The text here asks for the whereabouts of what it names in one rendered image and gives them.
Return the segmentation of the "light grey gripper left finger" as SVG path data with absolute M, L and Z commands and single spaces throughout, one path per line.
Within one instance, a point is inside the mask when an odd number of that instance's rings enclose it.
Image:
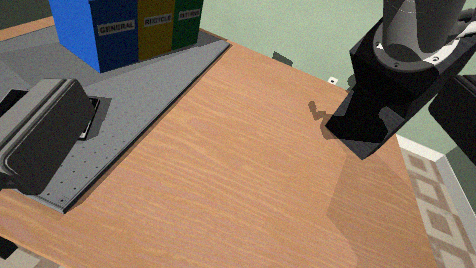
M 94 114 L 77 79 L 40 80 L 0 117 L 0 191 L 41 194 Z

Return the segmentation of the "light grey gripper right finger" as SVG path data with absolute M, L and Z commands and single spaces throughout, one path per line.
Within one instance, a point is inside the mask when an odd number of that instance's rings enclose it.
M 476 75 L 452 75 L 428 111 L 476 166 Z

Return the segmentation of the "blue general waste bin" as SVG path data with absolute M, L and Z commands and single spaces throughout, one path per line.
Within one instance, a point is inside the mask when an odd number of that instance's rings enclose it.
M 59 42 L 104 73 L 139 61 L 137 0 L 49 0 Z

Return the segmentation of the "yellow open bin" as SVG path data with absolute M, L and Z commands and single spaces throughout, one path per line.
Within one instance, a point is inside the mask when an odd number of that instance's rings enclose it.
M 175 0 L 137 0 L 137 5 L 139 59 L 170 52 Z

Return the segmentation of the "green open-top bin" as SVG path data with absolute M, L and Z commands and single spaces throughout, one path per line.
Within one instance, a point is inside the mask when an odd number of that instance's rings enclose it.
M 175 0 L 172 50 L 197 43 L 204 0 Z

